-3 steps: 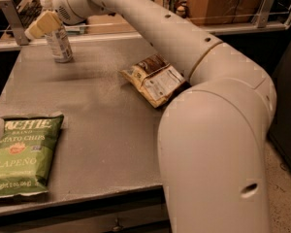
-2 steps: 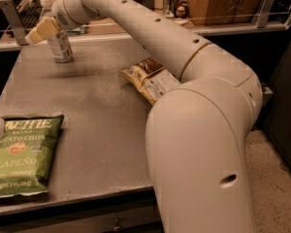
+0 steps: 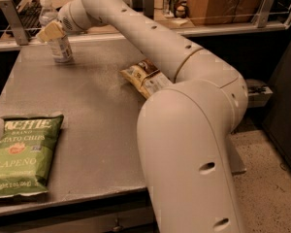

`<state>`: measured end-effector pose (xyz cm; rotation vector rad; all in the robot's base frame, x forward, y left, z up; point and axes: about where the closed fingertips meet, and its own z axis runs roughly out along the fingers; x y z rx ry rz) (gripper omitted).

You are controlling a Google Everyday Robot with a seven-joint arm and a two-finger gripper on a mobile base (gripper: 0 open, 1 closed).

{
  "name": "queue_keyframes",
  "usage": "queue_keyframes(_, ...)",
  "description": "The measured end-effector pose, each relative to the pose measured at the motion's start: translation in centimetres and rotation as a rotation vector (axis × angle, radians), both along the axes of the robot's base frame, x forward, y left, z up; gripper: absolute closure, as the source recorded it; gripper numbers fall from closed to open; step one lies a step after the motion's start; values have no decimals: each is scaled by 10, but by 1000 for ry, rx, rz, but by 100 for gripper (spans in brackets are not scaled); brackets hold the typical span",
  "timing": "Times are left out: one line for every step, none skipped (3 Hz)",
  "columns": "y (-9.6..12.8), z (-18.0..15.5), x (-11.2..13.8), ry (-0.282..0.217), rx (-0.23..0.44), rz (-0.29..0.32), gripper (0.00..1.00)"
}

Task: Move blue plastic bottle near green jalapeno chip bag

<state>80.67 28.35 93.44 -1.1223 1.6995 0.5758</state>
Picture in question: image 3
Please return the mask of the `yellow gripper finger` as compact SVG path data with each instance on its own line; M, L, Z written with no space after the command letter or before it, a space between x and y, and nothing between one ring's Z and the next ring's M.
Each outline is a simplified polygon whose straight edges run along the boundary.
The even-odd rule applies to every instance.
M65 32L58 21L51 21L47 26L43 27L37 34L37 38L42 43L49 42L57 38L62 38Z

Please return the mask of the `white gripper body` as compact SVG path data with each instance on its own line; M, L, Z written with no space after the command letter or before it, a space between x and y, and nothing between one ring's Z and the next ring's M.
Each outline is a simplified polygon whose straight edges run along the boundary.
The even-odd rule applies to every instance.
M68 33L83 32L91 27L101 25L99 20L85 10L81 0L73 0L65 4L59 10L58 20Z

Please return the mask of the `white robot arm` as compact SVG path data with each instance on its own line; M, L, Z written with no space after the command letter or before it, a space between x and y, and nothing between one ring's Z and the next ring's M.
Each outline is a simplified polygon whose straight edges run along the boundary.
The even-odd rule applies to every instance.
M240 163L228 136L248 104L243 76L131 0L73 0L41 38L109 24L170 80L144 103L137 140L160 233L245 233L232 179Z

